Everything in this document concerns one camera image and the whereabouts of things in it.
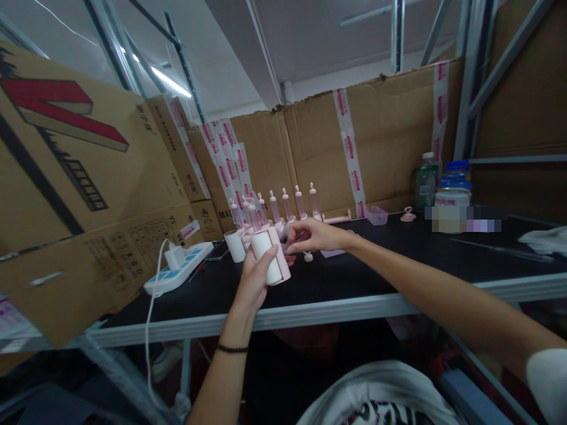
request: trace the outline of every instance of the white cloth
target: white cloth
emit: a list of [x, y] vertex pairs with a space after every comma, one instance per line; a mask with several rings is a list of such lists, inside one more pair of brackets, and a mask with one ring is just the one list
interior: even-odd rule
[[567, 424], [567, 349], [535, 353], [527, 361], [526, 375], [549, 425]]
[[557, 252], [567, 257], [567, 226], [534, 230], [519, 238], [518, 242], [526, 243], [538, 254]]
[[[567, 349], [535, 353], [527, 382], [549, 425], [567, 424]], [[428, 377], [397, 360], [349, 372], [315, 400], [298, 425], [462, 424]]]
[[[355, 418], [353, 412], [361, 414]], [[357, 425], [369, 423], [368, 419], [373, 423], [461, 424], [427, 376], [400, 361], [388, 360], [343, 376], [311, 404], [298, 425]]]

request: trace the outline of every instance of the power strip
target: power strip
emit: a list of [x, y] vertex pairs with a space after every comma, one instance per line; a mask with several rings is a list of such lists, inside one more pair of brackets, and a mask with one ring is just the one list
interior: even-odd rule
[[196, 244], [187, 249], [185, 253], [185, 263], [178, 270], [171, 270], [169, 266], [161, 270], [159, 276], [152, 277], [144, 284], [145, 291], [152, 295], [157, 280], [158, 285], [155, 288], [155, 297], [162, 296], [164, 293], [179, 288], [183, 282], [187, 280], [193, 270], [197, 268], [201, 261], [213, 250], [211, 242], [203, 242]]

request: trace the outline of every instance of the roll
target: roll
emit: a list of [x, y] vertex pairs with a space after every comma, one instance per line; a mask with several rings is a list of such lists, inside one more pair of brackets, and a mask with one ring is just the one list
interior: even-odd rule
[[[272, 247], [272, 240], [267, 230], [252, 235], [251, 242], [257, 260], [261, 259], [264, 253]], [[280, 280], [282, 280], [282, 273], [279, 270], [278, 262], [276, 259], [273, 259], [268, 267], [268, 278], [266, 282], [268, 285], [273, 285]]]
[[224, 234], [224, 240], [229, 247], [230, 256], [235, 263], [241, 263], [246, 257], [244, 245], [240, 240], [240, 235], [237, 230], [231, 230]]

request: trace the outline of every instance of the green bottle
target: green bottle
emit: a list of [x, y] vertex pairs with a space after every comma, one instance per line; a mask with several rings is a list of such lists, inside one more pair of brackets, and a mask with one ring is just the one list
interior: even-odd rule
[[433, 152], [422, 155], [423, 165], [415, 172], [415, 211], [424, 212], [425, 207], [435, 204], [435, 187], [439, 167], [433, 162]]

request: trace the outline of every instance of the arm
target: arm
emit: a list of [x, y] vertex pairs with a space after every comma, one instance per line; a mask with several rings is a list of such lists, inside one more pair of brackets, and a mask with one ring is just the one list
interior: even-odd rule
[[[248, 250], [238, 291], [219, 338], [220, 345], [229, 348], [248, 346], [256, 312], [266, 299], [268, 267], [278, 248], [270, 248], [259, 261], [253, 251]], [[245, 366], [246, 353], [215, 352], [187, 420], [188, 425], [237, 423]]]
[[354, 255], [423, 313], [488, 352], [523, 380], [532, 354], [567, 348], [565, 340], [502, 300], [360, 236], [308, 219], [291, 225], [289, 239], [288, 253], [343, 249]]

